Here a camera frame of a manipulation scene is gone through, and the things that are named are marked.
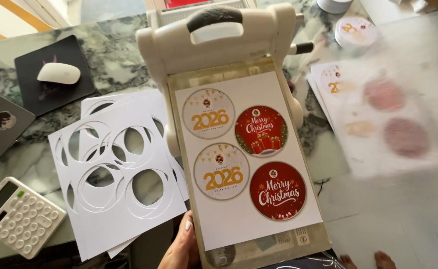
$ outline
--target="marble table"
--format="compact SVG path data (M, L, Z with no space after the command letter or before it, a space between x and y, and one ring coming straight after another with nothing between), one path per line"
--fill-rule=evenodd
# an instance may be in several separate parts
M283 0L258 0L258 7L265 8ZM346 56L336 44L333 26L343 15L322 11L314 0L292 0L296 12L305 15L305 25L294 38L294 43L313 40L316 51L307 55L288 56L283 71L294 82L294 96L305 113L304 125L298 130L306 154L312 180L347 173L347 164L340 147L309 85L305 74L310 65L332 61ZM346 13L367 17L359 1ZM155 88L144 61L138 51L134 33L147 27L145 14L78 25L70 28L0 40L0 95L21 105L14 59L61 40L76 35L89 64L98 93L96 95L128 93ZM62 198L47 136L80 118L80 100L38 119L1 158L0 180L13 176L62 208ZM69 220L55 232L49 246L74 240ZM0 258L15 254L0 242Z

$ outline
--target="white calculator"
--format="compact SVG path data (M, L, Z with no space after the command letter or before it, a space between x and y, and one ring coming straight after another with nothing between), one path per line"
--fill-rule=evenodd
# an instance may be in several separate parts
M13 177L0 183L0 241L34 258L66 217L66 211Z

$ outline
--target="mouse pad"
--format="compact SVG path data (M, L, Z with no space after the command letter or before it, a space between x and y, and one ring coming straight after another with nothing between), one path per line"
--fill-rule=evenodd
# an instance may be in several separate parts
M71 85L38 81L37 76L43 65L53 62L79 68L81 71L79 81ZM14 65L18 74L23 107L36 116L96 91L83 51L74 35L19 56L14 59Z

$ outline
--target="computer mouse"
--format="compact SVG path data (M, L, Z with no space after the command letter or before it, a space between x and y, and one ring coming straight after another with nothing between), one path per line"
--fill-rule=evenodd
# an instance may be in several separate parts
M78 82L80 76L81 71L75 66L61 63L47 63L43 65L43 68L39 71L37 79L39 81L74 84Z

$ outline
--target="fingernail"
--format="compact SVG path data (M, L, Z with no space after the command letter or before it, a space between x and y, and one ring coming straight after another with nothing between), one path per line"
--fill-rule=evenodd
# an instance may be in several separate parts
M189 228L191 228L191 225L192 225L192 222L190 222L190 221L186 222L186 231L188 231Z

